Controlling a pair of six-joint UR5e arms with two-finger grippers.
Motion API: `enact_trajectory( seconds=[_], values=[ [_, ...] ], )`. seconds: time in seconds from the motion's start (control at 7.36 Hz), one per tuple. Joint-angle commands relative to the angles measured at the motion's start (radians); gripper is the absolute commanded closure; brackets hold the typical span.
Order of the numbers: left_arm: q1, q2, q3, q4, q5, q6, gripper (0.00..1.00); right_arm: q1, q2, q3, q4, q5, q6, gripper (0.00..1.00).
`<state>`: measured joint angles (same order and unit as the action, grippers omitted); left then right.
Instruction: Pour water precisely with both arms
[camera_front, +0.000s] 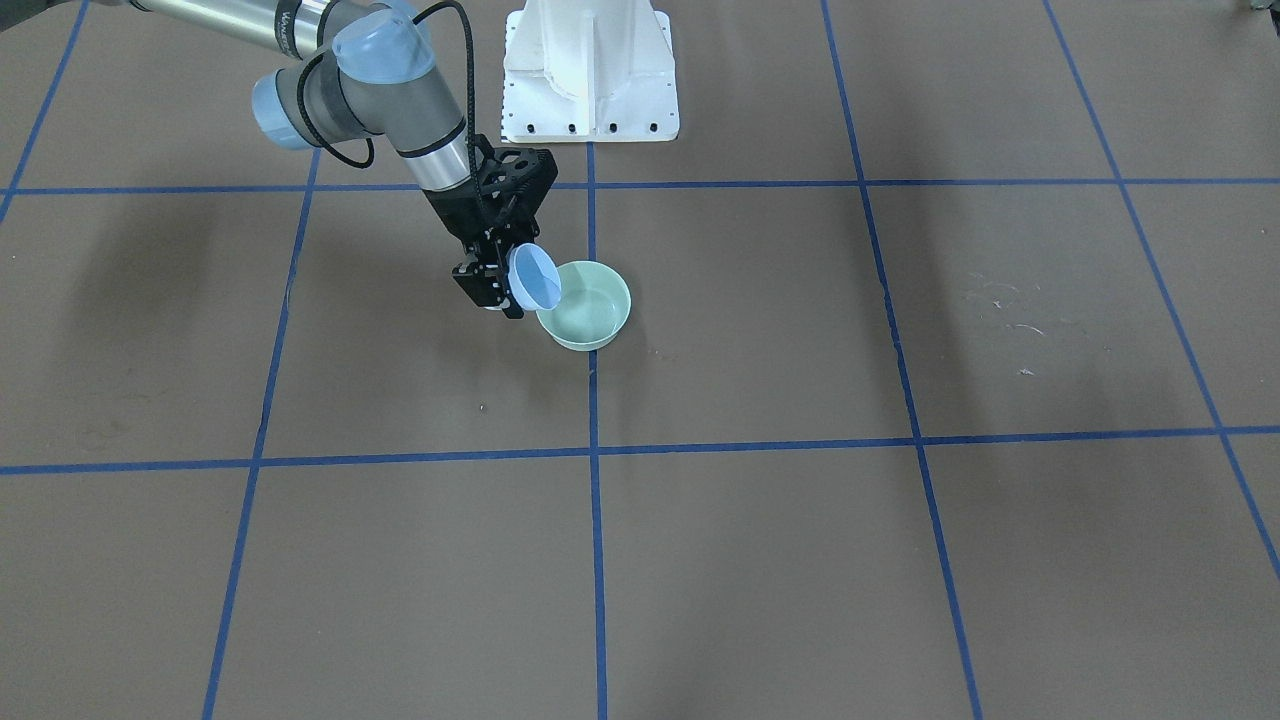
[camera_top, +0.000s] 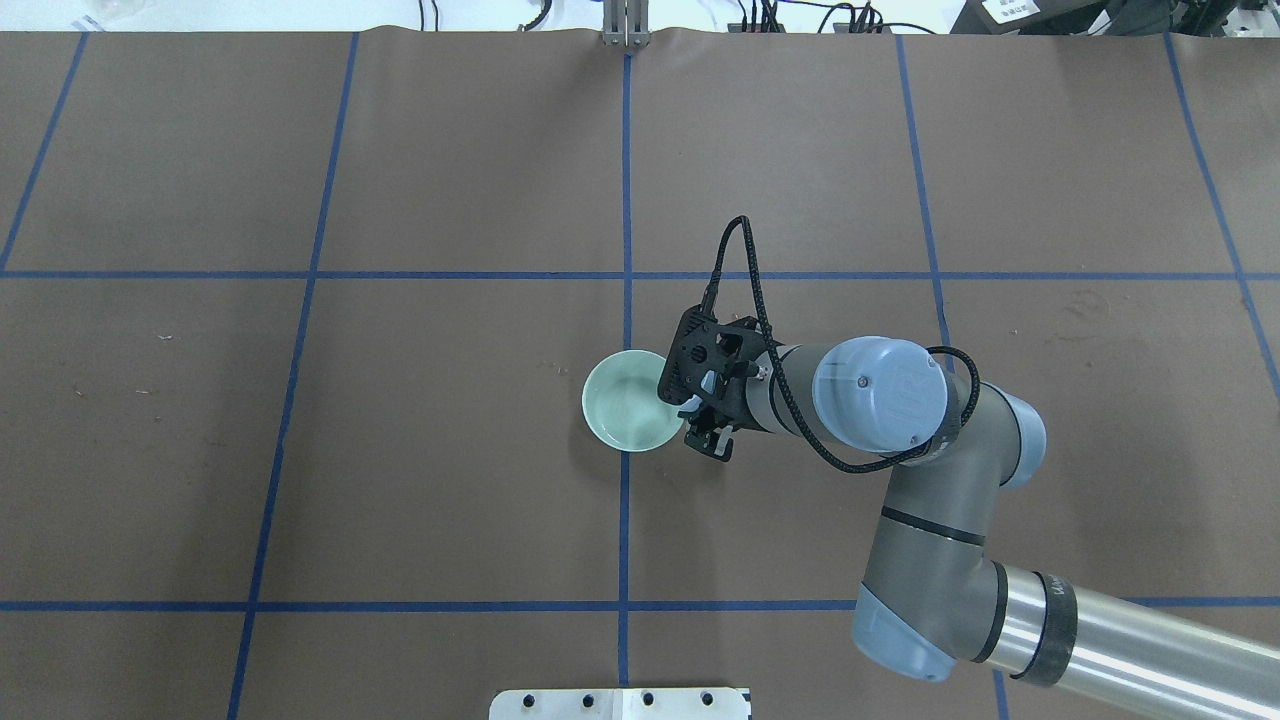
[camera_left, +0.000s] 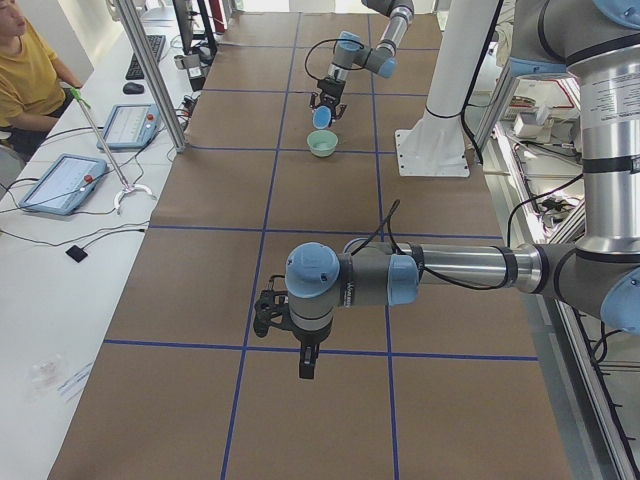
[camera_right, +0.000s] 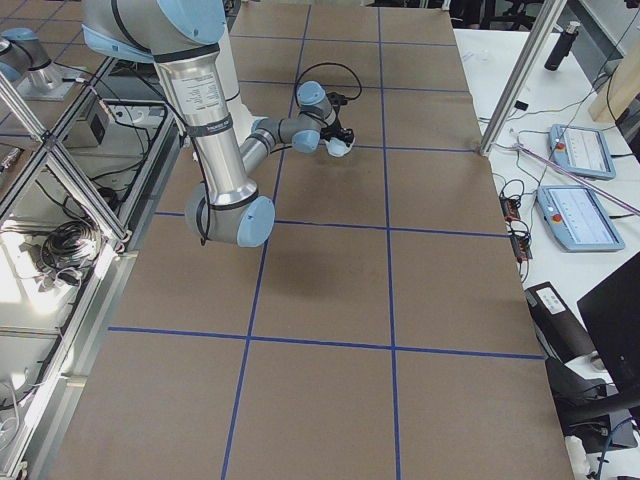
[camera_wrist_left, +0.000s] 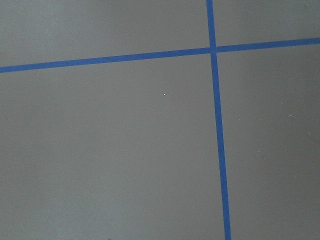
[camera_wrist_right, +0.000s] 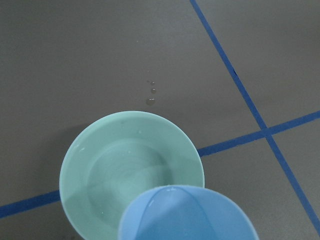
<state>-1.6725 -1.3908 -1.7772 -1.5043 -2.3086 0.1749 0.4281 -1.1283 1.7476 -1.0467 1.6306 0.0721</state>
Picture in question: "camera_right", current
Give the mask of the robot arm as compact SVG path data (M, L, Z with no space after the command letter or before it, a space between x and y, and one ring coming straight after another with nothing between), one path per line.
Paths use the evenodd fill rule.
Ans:
M348 98L326 92L315 81L295 86L294 118L253 119L239 139L234 116L247 110L237 99L237 82L223 82L221 65L233 73L225 10L220 1L86 1L86 45L97 53L154 66L166 103L182 133L191 139L202 183L186 207L186 220L202 241L258 247L271 234L275 207L259 192L251 173L278 146L313 153L325 145L342 157L354 133L342 127Z

